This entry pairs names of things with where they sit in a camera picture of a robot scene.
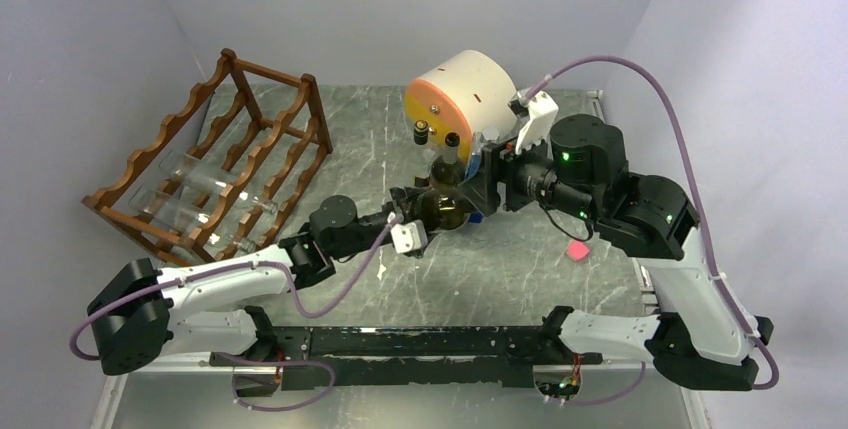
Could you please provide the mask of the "small clear square bottle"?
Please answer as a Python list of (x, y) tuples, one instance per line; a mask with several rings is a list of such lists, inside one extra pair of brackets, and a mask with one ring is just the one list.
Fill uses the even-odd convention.
[[(206, 163), (187, 153), (169, 150), (158, 163), (158, 168), (170, 179), (209, 196), (221, 196), (226, 189), (233, 189), (237, 176), (218, 166)], [(275, 215), (279, 204), (257, 192), (242, 190), (236, 196), (234, 208), (252, 210)]]

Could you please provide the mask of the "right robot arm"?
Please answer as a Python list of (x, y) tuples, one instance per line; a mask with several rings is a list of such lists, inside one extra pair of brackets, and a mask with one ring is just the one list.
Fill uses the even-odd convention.
[(537, 148), (490, 143), (478, 172), (459, 189), (484, 215), (536, 203), (573, 216), (648, 271), (658, 313), (603, 316), (558, 306), (539, 338), (548, 361), (611, 356), (649, 363), (687, 389), (757, 388), (753, 352), (767, 345), (773, 323), (743, 310), (708, 266), (701, 220), (684, 189), (629, 170), (617, 127), (578, 114), (556, 122)]

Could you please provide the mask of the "clear glass wine bottle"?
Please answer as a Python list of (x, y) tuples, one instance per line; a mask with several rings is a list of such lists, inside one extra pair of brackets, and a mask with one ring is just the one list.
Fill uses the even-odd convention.
[[(139, 213), (151, 216), (167, 228), (176, 230), (181, 236), (189, 236), (193, 230), (200, 228), (210, 219), (209, 214), (196, 206), (146, 186), (137, 189), (128, 204)], [(247, 254), (257, 250), (256, 243), (251, 239), (220, 230), (211, 233), (203, 246), (213, 252), (230, 246), (237, 252)]]

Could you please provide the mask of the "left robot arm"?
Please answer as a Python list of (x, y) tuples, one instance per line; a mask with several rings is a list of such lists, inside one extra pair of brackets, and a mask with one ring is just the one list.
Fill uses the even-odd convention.
[(419, 255), (427, 245), (421, 202), (425, 188), (394, 187), (381, 210), (361, 215), (352, 199), (325, 199), (294, 235), (256, 252), (189, 267), (157, 268), (149, 258), (124, 265), (89, 303), (69, 341), (79, 359), (102, 372), (134, 372), (161, 356), (193, 352), (240, 355), (261, 365), (273, 358), (277, 337), (258, 309), (223, 306), (265, 295), (290, 294), (305, 318), (333, 310), (350, 292), (352, 276), (335, 299), (308, 310), (300, 290), (322, 283), (336, 266), (361, 257), (363, 266), (384, 245)]

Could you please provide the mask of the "dark green wine bottle front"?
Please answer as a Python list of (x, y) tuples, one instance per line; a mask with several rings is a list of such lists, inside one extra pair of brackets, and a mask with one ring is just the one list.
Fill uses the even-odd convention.
[(466, 198), (436, 189), (425, 191), (415, 203), (416, 218), (428, 233), (458, 229), (475, 211)]

